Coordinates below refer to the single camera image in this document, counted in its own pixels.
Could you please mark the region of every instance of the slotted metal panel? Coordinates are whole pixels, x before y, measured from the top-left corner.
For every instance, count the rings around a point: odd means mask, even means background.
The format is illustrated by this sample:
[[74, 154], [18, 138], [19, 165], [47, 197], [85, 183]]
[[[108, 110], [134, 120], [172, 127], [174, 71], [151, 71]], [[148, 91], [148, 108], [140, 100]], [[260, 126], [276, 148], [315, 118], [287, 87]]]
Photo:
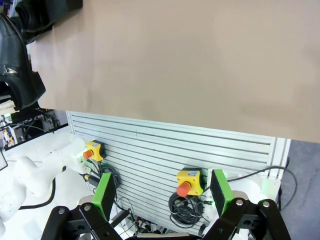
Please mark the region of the slotted metal panel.
[[[70, 131], [105, 143], [106, 162], [120, 175], [119, 197], [135, 214], [177, 232], [169, 219], [168, 200], [184, 167], [240, 172], [285, 166], [290, 140], [172, 123], [67, 112]], [[283, 171], [261, 175], [281, 179]], [[121, 204], [130, 208], [124, 199]], [[197, 234], [202, 221], [188, 231]]]

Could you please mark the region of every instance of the gray floor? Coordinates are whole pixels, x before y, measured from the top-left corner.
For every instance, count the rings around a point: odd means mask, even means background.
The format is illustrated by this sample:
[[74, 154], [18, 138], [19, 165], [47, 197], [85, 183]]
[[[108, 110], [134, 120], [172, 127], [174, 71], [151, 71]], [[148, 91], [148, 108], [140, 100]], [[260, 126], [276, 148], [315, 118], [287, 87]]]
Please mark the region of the gray floor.
[[[320, 144], [295, 141], [289, 151], [289, 169], [298, 180], [297, 194], [282, 211], [292, 240], [320, 240]], [[285, 172], [282, 178], [282, 204], [290, 198], [294, 181]]]

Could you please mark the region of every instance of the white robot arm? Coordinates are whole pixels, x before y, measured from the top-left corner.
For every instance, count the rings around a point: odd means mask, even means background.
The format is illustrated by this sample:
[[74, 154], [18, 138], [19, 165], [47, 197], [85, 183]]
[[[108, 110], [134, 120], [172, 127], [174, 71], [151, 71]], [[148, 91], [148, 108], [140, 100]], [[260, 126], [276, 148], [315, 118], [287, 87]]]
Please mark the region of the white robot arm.
[[86, 143], [81, 138], [76, 138], [65, 147], [47, 155], [40, 167], [29, 157], [18, 159], [13, 171], [11, 191], [6, 192], [0, 199], [0, 237], [6, 231], [4, 222], [12, 218], [26, 200], [27, 190], [36, 197], [45, 196], [53, 179], [65, 167], [80, 174], [86, 173], [76, 157], [85, 149]]

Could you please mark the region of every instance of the cardboard sheet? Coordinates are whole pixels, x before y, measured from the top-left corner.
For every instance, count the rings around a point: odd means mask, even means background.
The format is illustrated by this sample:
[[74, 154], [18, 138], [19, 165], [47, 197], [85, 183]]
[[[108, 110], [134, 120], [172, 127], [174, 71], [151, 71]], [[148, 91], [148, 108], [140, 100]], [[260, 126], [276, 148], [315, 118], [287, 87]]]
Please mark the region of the cardboard sheet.
[[84, 0], [31, 45], [43, 108], [320, 142], [317, 0]]

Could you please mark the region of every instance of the black bracket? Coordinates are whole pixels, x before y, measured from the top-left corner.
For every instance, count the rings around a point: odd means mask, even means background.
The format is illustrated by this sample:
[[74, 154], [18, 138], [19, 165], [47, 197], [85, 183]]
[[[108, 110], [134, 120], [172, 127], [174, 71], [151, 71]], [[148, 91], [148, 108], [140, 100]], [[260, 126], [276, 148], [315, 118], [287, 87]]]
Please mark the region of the black bracket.
[[254, 204], [234, 198], [203, 240], [231, 240], [238, 229], [248, 229], [255, 240], [291, 240], [277, 204], [265, 199]]

